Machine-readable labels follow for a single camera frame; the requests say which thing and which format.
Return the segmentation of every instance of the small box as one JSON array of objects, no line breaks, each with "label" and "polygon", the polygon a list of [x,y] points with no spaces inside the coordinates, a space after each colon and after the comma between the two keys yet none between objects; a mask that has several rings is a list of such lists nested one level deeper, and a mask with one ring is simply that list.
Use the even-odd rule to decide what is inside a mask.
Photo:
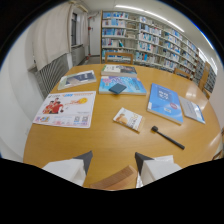
[{"label": "small box", "polygon": [[115,93],[115,94],[119,94],[121,93],[123,90],[125,90],[127,87],[124,85],[121,85],[119,83],[117,83],[116,85],[114,85],[113,87],[111,87],[109,89],[109,91]]}]

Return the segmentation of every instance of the poster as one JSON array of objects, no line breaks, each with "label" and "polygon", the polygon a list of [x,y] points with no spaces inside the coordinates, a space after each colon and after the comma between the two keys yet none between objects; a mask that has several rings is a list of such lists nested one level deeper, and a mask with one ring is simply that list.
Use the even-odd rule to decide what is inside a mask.
[{"label": "poster", "polygon": [[71,128],[89,128],[96,91],[49,94],[33,123]]}]

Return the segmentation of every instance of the bookshelf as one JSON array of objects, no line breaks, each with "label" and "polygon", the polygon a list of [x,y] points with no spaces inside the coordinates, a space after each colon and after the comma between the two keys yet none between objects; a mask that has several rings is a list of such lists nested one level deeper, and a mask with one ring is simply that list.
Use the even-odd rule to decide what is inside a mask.
[{"label": "bookshelf", "polygon": [[203,60],[199,57],[193,81],[196,85],[198,85],[201,79],[205,81],[204,88],[212,93],[215,86],[216,74],[212,66],[210,66],[208,62],[203,62]]},{"label": "bookshelf", "polygon": [[[105,53],[134,55],[134,64],[173,72],[175,67],[195,75],[198,48],[171,26],[132,12],[101,11],[101,63]],[[109,60],[126,62],[126,58]]]}]

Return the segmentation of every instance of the magazine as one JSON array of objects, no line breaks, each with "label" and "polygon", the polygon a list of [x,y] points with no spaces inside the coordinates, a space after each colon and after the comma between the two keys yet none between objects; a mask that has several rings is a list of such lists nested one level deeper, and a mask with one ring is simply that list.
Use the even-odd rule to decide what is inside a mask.
[{"label": "magazine", "polygon": [[168,88],[152,83],[147,111],[183,123],[178,94]]},{"label": "magazine", "polygon": [[33,123],[71,128],[89,128],[96,91],[49,94]]},{"label": "magazine", "polygon": [[99,94],[113,94],[109,89],[117,83],[126,86],[120,94],[146,95],[142,82],[138,78],[121,76],[102,76],[100,80]]},{"label": "magazine", "polygon": [[93,70],[79,72],[76,74],[63,76],[59,82],[58,90],[66,89],[73,86],[96,82],[96,76]]}]

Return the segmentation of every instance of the brochure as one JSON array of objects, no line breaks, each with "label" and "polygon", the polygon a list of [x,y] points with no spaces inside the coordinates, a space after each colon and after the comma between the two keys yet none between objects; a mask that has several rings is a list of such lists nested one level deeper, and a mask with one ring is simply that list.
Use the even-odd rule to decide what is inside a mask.
[{"label": "brochure", "polygon": [[143,127],[145,118],[122,107],[113,120],[135,131],[140,132]]},{"label": "brochure", "polygon": [[96,91],[49,94],[33,123],[71,128],[89,128]]},{"label": "brochure", "polygon": [[63,76],[59,82],[58,90],[83,85],[91,82],[96,82],[96,76],[93,70],[79,72],[76,74]]}]

